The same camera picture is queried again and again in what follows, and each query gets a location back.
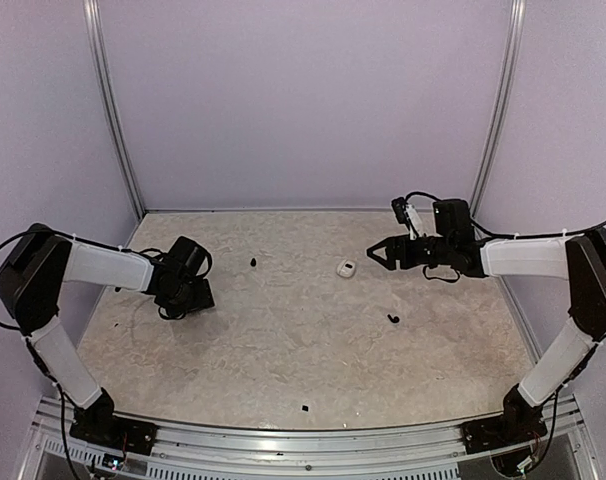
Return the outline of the white earbuds charging case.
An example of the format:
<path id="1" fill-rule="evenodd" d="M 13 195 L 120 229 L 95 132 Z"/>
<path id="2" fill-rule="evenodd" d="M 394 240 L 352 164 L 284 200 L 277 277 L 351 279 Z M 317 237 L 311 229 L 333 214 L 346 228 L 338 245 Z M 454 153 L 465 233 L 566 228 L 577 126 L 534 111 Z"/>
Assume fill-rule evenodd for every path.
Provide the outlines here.
<path id="1" fill-rule="evenodd" d="M 357 263 L 350 259 L 342 260 L 336 268 L 336 274 L 341 278 L 352 278 L 355 275 Z"/>

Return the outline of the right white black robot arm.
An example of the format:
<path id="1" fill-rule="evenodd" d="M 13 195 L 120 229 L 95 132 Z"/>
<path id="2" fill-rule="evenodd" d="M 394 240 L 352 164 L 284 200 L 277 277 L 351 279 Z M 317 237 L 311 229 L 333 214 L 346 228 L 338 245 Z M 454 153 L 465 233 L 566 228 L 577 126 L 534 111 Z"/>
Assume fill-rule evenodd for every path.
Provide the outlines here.
<path id="1" fill-rule="evenodd" d="M 520 235 L 492 233 L 471 216 L 463 199 L 432 200 L 435 231 L 419 229 L 409 197 L 391 203 L 404 234 L 366 251 L 388 271 L 438 267 L 470 279 L 527 278 L 564 283 L 567 320 L 535 366 L 505 396 L 494 433 L 518 442 L 541 407 L 589 362 L 606 339 L 606 224 L 578 231 Z"/>

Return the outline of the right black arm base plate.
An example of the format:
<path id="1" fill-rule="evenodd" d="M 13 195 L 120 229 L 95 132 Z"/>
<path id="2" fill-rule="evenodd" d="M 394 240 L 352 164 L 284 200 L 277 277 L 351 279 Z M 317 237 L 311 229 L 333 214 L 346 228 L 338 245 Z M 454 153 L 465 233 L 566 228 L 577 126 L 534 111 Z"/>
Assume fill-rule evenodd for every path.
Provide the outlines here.
<path id="1" fill-rule="evenodd" d="M 542 407 L 531 406 L 512 387 L 503 399 L 503 411 L 495 416 L 470 420 L 460 426 L 467 454 L 486 452 L 544 437 L 547 427 Z"/>

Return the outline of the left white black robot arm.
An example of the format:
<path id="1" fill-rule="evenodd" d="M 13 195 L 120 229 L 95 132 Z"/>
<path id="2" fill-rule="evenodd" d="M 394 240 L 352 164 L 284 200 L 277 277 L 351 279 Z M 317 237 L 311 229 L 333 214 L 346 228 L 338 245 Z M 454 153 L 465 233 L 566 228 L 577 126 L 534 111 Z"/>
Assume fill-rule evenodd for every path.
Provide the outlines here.
<path id="1" fill-rule="evenodd" d="M 137 252 L 59 232 L 40 223 L 10 238 L 0 264 L 0 300 L 15 321 L 41 372 L 75 408 L 78 424 L 104 445 L 116 443 L 123 424 L 114 402 L 90 374 L 59 320 L 64 284 L 80 282 L 152 297 L 164 320 L 214 307 L 207 276 L 211 254 L 181 236 L 166 251 Z"/>

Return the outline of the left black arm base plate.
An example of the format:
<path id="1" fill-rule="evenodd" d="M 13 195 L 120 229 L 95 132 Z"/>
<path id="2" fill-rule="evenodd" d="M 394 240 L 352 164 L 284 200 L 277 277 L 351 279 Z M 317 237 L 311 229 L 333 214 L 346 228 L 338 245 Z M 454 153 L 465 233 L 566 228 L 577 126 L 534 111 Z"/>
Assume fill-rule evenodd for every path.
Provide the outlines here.
<path id="1" fill-rule="evenodd" d="M 105 389 L 87 408 L 75 406 L 71 436 L 122 453 L 150 456 L 158 426 L 152 422 L 118 416 L 114 408 L 114 401 Z"/>

